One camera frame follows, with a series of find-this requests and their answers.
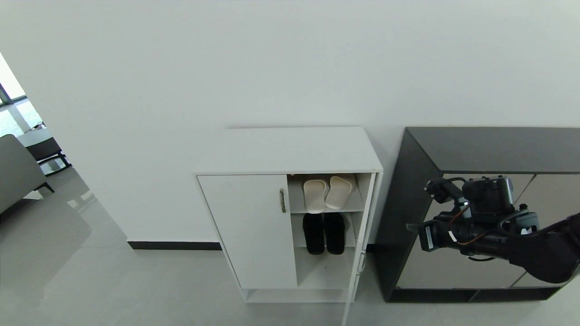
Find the cabinet base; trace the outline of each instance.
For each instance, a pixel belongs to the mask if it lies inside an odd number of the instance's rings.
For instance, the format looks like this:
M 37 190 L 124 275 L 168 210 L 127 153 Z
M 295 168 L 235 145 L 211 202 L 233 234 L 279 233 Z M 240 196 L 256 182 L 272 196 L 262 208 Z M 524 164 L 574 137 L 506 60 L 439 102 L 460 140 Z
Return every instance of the cabinet base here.
M 127 241 L 135 250 L 222 250 L 219 242 Z
M 559 287 L 511 289 L 395 289 L 389 302 L 471 303 L 547 300 Z

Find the chair leg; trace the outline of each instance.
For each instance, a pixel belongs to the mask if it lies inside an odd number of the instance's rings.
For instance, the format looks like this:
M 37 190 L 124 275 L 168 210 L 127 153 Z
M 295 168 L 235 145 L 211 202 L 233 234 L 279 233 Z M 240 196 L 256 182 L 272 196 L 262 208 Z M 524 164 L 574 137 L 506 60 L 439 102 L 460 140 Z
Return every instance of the chair leg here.
M 34 190 L 38 190 L 38 189 L 40 189 L 40 188 L 42 188 L 42 187 L 46 187 L 46 188 L 47 188 L 48 190 L 50 190 L 50 192 L 52 192 L 52 193 L 54 193 L 54 192 L 55 192 L 55 190 L 54 190 L 54 189 L 52 189 L 52 187 L 51 187 L 51 186 L 48 184 L 48 182 L 45 182 L 45 183 L 41 184 L 40 186 L 38 186 L 38 187 L 37 187 L 36 189 L 34 189 Z
M 44 183 L 44 186 L 45 186 L 46 188 L 48 188 L 48 190 L 50 190 L 50 192 L 51 192 L 51 193 L 53 193 L 53 194 L 55 193 L 55 190 L 54 190 L 54 189 L 52 189 L 52 187 L 51 187 L 51 186 L 48 184 L 48 182 L 45 182 L 45 183 Z

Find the open cabinet door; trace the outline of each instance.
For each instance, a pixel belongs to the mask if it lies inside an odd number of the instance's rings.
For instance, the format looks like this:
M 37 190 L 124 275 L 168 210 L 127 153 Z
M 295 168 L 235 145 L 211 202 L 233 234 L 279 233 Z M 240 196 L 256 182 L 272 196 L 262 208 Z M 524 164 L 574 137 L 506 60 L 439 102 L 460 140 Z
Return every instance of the open cabinet door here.
M 372 224 L 372 217 L 375 213 L 381 179 L 382 173 L 361 173 L 357 175 L 358 188 L 360 189 L 361 196 L 365 201 L 365 205 L 363 212 L 351 213 L 353 226 L 357 235 L 357 244 L 354 251 L 353 269 L 347 293 L 345 313 L 342 317 L 343 326 L 345 326 L 348 321 L 350 304 L 354 301 L 360 273 L 363 271 L 366 264 L 368 236 L 371 228 L 370 225 Z

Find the white slipper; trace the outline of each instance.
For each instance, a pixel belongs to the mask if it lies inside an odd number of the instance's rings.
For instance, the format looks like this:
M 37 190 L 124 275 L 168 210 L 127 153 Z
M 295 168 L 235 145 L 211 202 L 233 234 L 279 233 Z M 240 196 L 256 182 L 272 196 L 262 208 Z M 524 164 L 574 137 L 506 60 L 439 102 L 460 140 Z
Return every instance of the white slipper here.
M 330 191 L 326 199 L 326 207 L 334 210 L 343 209 L 353 192 L 356 179 L 352 174 L 333 176 L 330 178 Z
M 324 212 L 324 198 L 328 194 L 328 184 L 321 179 L 304 182 L 304 205 L 306 212 L 319 214 Z

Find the black slipper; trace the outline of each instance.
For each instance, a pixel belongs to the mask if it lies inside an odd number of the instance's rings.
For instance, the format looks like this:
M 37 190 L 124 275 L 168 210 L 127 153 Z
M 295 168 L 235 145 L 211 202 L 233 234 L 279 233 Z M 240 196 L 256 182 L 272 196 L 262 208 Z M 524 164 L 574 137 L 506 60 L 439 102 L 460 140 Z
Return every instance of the black slipper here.
M 311 255 L 324 252 L 324 222 L 322 214 L 305 214 L 302 219 L 302 230 L 306 238 L 306 249 Z
M 345 219 L 340 213 L 324 214 L 324 233 L 328 252 L 342 254 L 345 251 Z

